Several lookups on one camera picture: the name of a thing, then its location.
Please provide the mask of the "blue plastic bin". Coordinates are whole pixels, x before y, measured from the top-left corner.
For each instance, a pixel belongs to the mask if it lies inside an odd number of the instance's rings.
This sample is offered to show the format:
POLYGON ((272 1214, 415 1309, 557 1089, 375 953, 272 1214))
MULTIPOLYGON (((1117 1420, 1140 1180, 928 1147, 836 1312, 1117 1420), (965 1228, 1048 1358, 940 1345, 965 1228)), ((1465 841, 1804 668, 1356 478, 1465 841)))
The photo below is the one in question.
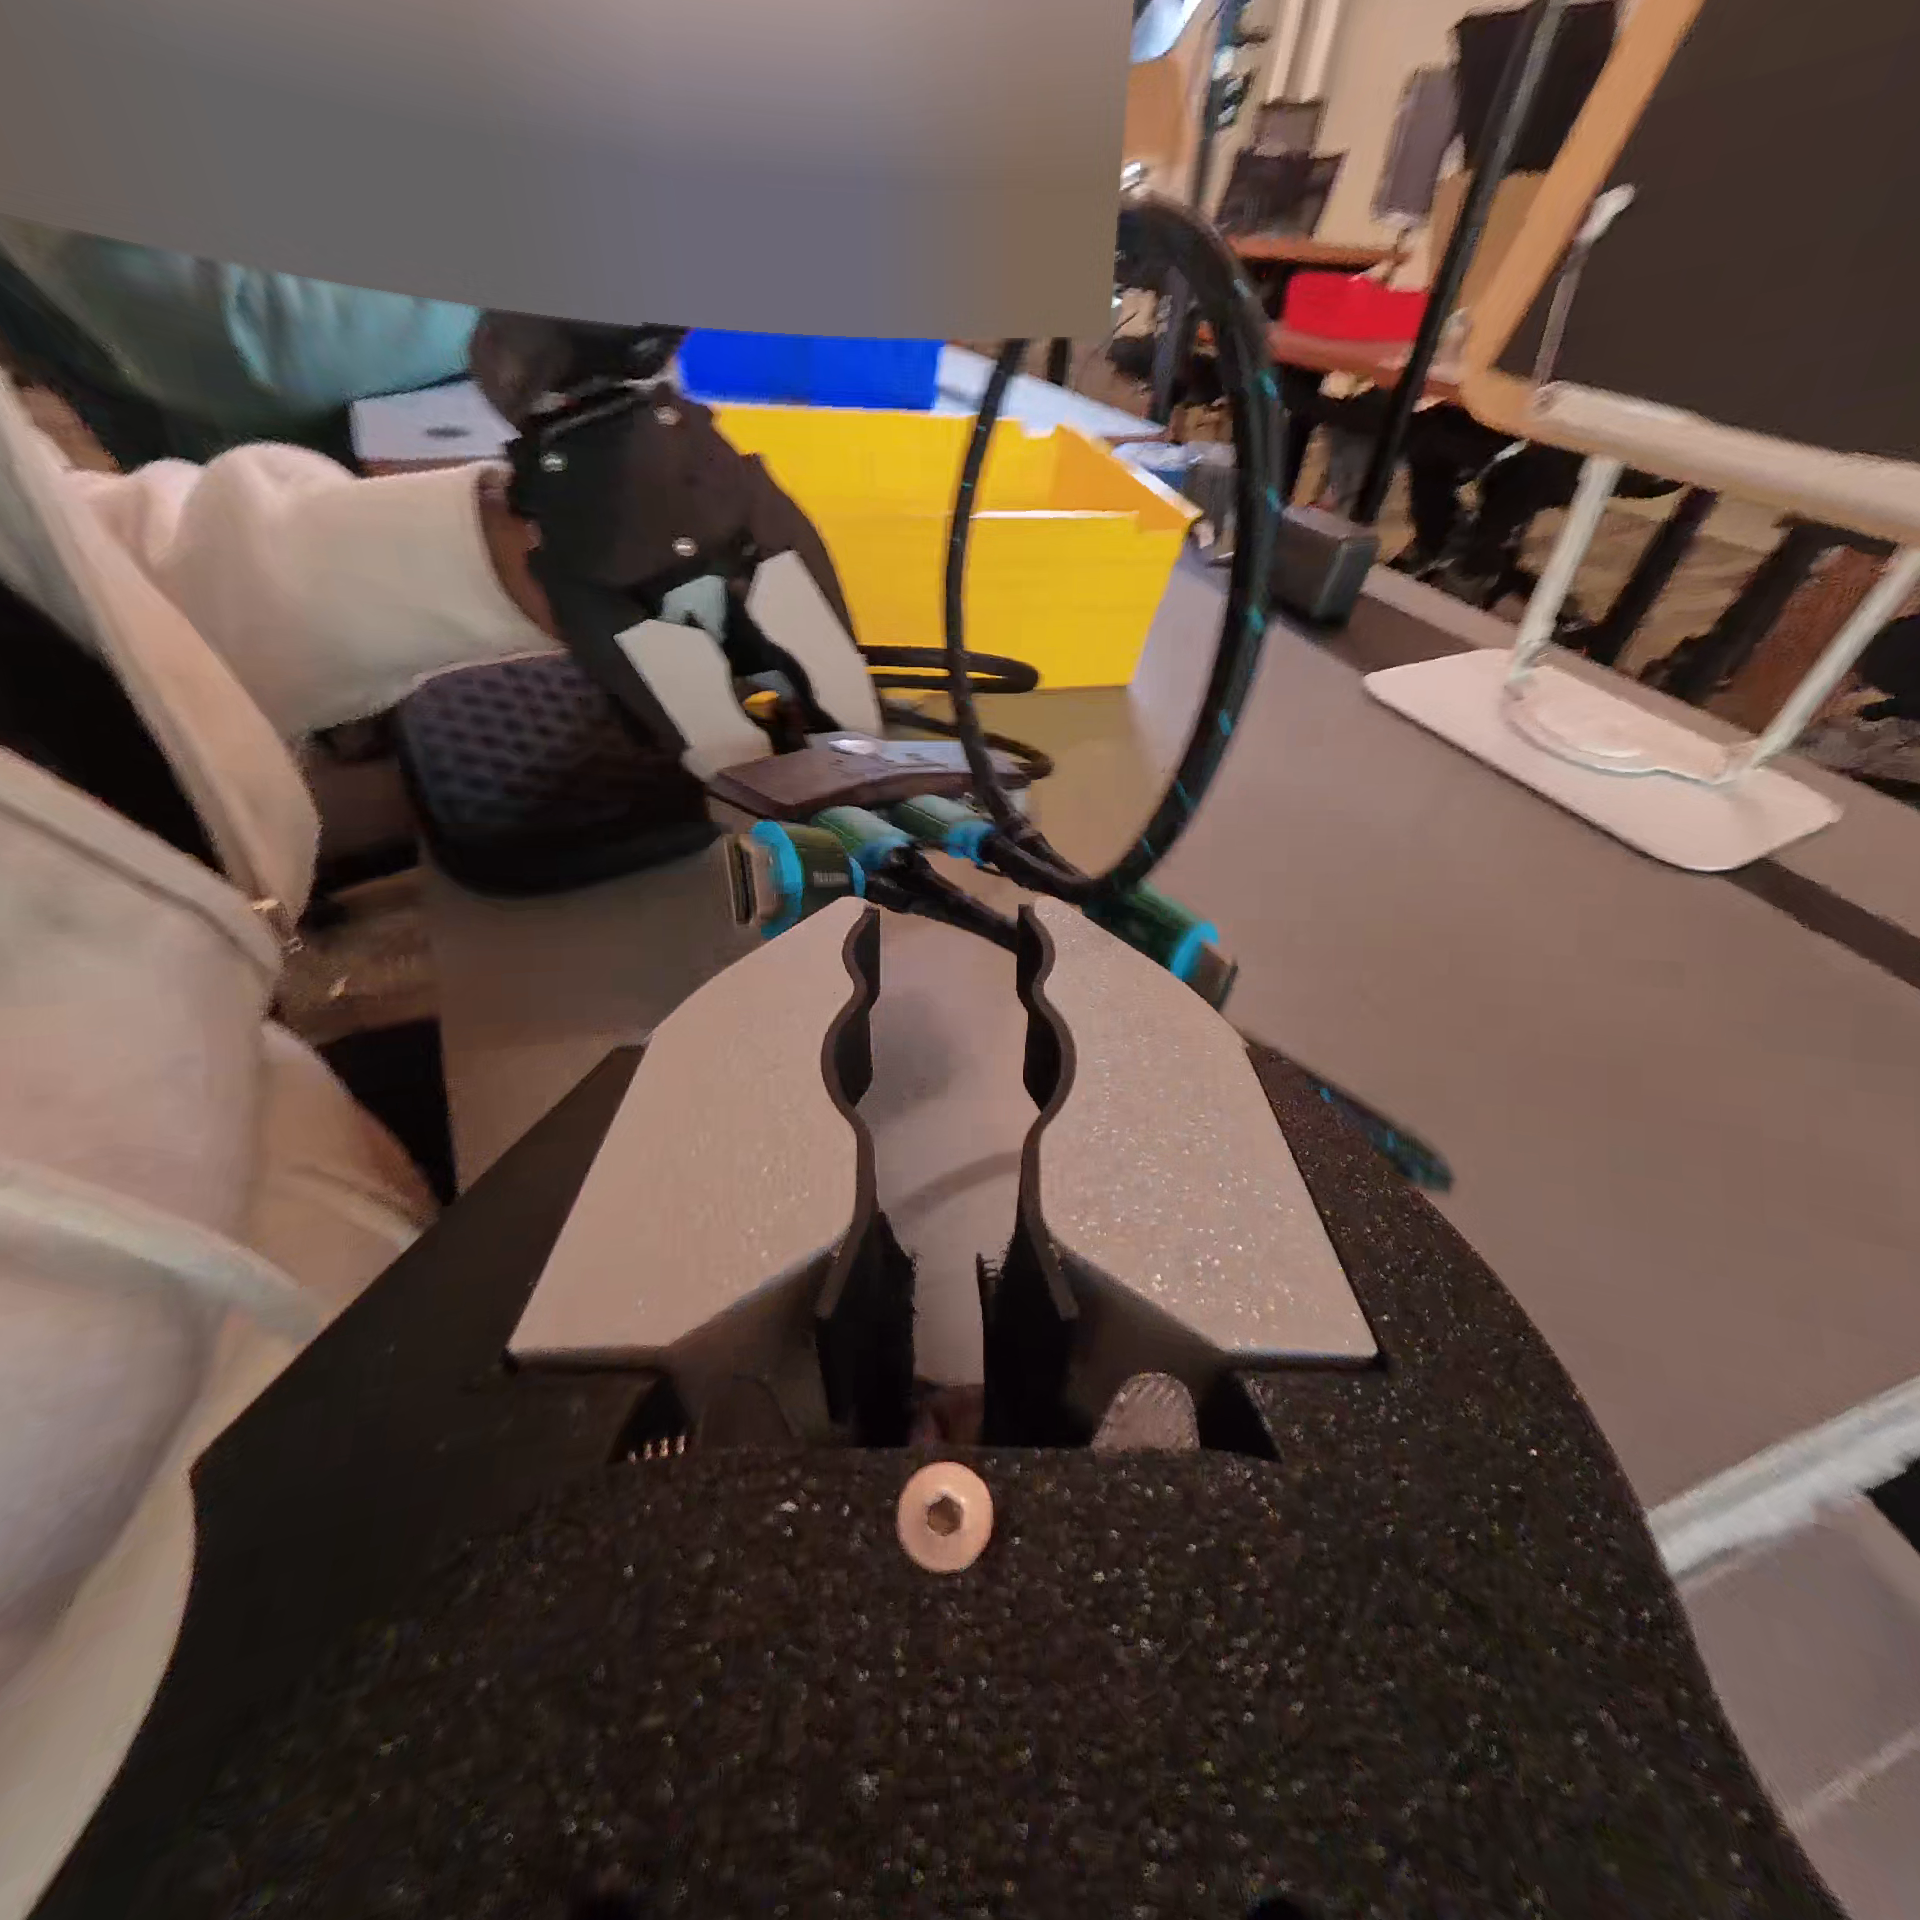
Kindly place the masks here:
POLYGON ((943 344, 700 326, 679 347, 681 387, 696 400, 816 409, 925 412, 943 344))

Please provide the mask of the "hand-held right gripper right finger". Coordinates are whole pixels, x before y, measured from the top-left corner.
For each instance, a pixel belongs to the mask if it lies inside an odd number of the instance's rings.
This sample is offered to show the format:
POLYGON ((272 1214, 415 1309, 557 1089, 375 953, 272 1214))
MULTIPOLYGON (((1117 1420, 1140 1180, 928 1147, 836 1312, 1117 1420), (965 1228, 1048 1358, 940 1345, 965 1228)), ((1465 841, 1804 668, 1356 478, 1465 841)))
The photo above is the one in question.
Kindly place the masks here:
POLYGON ((1240 1032, 1079 910, 1014 925, 1024 1136, 984 1444, 1268 1444, 1253 1383, 1381 1351, 1240 1032))

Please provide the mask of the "black HDMI switch box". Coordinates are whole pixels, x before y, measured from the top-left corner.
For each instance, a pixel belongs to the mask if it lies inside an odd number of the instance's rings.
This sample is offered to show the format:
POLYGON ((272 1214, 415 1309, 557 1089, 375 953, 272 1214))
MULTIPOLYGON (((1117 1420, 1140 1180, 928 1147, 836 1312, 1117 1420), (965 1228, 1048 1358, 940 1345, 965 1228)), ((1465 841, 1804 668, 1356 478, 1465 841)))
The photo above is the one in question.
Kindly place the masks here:
POLYGON ((796 752, 708 769, 700 784, 708 799, 755 821, 805 822, 836 807, 885 812, 919 798, 965 799, 971 769, 958 740, 830 732, 796 752))

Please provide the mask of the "person's white hoodie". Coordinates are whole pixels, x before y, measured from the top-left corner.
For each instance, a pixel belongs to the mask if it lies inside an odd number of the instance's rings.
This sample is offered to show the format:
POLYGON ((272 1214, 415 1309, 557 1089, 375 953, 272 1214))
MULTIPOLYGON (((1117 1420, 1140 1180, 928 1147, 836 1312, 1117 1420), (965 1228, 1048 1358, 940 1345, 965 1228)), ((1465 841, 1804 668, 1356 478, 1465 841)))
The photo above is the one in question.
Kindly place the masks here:
POLYGON ((430 1224, 273 1015, 319 863, 299 760, 63 493, 4 381, 4 1916, 79 1841, 173 1657, 191 1469, 430 1224))

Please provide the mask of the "yellow plastic bin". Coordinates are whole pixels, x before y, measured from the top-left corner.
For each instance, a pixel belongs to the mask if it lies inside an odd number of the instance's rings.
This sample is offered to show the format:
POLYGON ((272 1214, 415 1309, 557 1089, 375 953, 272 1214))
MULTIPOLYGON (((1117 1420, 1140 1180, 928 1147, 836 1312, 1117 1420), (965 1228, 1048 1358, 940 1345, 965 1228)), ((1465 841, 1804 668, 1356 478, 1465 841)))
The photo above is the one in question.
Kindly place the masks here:
MULTIPOLYGON (((865 645, 942 647, 952 492, 971 419, 723 403, 823 535, 865 645)), ((1199 510, 1071 427, 993 424, 967 541, 965 643, 1041 687, 1119 687, 1199 510)))

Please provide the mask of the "white monitor stand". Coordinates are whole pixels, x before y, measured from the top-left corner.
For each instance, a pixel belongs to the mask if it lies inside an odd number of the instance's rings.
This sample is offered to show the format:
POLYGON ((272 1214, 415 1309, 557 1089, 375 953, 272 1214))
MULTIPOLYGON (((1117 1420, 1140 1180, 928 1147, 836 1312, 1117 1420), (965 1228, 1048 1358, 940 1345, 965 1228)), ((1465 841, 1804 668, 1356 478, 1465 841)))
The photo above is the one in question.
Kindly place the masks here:
POLYGON ((1465 400, 1505 412, 1535 446, 1581 455, 1572 501, 1503 656, 1480 652, 1374 671, 1364 687, 1395 716, 1684 873, 1731 873, 1822 832, 1835 803, 1768 763, 1814 719, 1876 625, 1915 588, 1913 451, 1841 451, 1551 374, 1591 251, 1624 212, 1628 185, 1571 199, 1543 190, 1461 355, 1465 400), (1638 468, 1801 512, 1891 541, 1881 582, 1749 740, 1728 747, 1549 663, 1556 617, 1621 476, 1638 468))

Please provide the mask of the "computer monitor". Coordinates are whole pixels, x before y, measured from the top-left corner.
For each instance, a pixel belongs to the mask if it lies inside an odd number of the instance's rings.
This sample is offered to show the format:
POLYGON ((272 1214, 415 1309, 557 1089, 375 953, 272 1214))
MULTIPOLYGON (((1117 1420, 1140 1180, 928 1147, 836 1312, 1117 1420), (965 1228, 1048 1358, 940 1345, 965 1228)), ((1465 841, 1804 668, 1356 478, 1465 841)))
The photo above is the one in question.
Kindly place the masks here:
POLYGON ((1472 307, 1486 424, 1572 391, 1915 467, 1918 4, 1630 4, 1472 307))

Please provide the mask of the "red plastic bin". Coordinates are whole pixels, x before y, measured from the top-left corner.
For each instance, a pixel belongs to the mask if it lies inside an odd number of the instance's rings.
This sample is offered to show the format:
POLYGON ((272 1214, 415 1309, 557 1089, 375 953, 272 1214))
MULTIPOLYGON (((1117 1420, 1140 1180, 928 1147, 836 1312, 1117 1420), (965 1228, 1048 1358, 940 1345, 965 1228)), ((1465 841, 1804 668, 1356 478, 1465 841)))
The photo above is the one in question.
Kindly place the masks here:
POLYGON ((1280 325, 1341 344, 1409 344, 1428 307, 1427 287, 1404 287, 1372 271, 1308 271, 1286 281, 1280 325))

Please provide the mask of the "small grey box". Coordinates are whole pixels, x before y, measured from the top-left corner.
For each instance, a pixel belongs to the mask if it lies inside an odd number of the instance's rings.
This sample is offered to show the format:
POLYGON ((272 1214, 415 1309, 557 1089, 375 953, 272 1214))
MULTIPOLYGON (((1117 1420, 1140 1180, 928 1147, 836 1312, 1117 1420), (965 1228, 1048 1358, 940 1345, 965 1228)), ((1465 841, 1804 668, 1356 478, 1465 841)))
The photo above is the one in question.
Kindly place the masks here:
POLYGON ((1377 531, 1320 508, 1286 505, 1270 560, 1275 605, 1316 629, 1341 629, 1377 560, 1377 531))

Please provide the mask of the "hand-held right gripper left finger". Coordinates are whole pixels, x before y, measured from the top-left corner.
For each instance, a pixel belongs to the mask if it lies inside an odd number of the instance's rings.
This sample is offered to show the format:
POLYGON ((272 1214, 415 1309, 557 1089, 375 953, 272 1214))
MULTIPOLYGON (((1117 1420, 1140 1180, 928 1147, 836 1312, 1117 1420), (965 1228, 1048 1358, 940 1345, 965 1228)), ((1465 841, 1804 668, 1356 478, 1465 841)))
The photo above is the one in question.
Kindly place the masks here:
POLYGON ((809 1441, 900 1444, 913 1279, 872 1136, 880 911, 840 900, 644 1041, 510 1336, 519 1366, 644 1372, 704 1420, 767 1384, 809 1441))

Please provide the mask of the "plain desk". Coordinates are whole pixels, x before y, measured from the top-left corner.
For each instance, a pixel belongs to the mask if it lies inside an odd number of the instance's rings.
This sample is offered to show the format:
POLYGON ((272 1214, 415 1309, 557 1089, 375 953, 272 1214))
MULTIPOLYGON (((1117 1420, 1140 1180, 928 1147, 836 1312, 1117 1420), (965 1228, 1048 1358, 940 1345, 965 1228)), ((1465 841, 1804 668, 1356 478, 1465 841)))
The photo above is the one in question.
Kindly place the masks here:
MULTIPOLYGON (((1444 1212, 1591 1406, 1643 1505, 1823 1501, 1915 1462, 1915 812, 1776 867, 1670 870, 1382 708, 1360 671, 1468 645, 1375 590, 1358 639, 1267 643, 1244 735, 1156 885, 1238 961, 1231 1017, 1399 1118, 1444 1212)), ((1219 588, 1184 561, 1128 691, 997 719, 1059 760, 1037 814, 1104 859, 1158 792, 1219 588)), ((708 852, 488 900, 427 868, 452 1140, 476 1180, 603 1053, 745 950, 708 852)), ((975 1254, 1031 1113, 1012 958, 888 924, 870 1119, 919 1251, 919 1372, 980 1374, 975 1254)))

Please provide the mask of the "white flat box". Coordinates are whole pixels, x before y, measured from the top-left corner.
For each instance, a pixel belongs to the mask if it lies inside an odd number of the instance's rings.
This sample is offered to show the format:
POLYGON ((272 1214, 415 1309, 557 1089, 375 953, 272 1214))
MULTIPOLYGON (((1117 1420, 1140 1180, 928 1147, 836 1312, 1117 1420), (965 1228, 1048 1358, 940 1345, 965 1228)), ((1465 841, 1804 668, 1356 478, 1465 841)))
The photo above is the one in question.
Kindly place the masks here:
POLYGON ((470 379, 357 400, 348 424, 351 453, 369 472, 488 463, 516 436, 470 379))

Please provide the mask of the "black mesh chair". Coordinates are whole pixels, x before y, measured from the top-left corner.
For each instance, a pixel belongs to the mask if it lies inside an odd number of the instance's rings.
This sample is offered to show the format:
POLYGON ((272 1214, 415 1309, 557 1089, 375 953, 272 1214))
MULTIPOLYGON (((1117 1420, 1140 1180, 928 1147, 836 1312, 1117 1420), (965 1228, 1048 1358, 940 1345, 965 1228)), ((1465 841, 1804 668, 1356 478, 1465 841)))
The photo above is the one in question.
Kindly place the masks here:
POLYGON ((470 665, 392 713, 433 868, 476 896, 561 896, 705 852, 700 784, 566 656, 470 665))

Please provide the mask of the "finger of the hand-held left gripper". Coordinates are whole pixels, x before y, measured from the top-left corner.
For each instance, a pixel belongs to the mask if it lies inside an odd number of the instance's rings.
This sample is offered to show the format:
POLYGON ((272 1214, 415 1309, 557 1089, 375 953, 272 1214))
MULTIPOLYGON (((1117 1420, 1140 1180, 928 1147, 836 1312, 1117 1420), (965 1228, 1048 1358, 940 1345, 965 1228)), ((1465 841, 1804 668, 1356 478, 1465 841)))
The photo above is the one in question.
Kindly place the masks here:
POLYGON ((823 713, 816 728, 880 735, 885 719, 870 665, 797 553, 756 564, 748 615, 823 713))
POLYGON ((748 716, 720 643, 704 629, 643 619, 614 636, 635 675, 643 703, 659 711, 679 740, 679 765, 702 781, 775 755, 775 743, 748 716))

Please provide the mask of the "person's left forearm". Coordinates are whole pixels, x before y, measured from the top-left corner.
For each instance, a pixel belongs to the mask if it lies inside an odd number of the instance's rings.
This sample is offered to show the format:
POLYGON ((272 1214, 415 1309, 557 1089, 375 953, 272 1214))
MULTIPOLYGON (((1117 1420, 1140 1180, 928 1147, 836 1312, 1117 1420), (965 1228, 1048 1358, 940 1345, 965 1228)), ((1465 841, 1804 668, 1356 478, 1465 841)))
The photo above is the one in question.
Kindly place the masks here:
POLYGON ((559 648, 532 576, 537 532, 497 463, 353 476, 309 447, 249 443, 206 467, 72 471, 63 493, 283 735, 559 648))

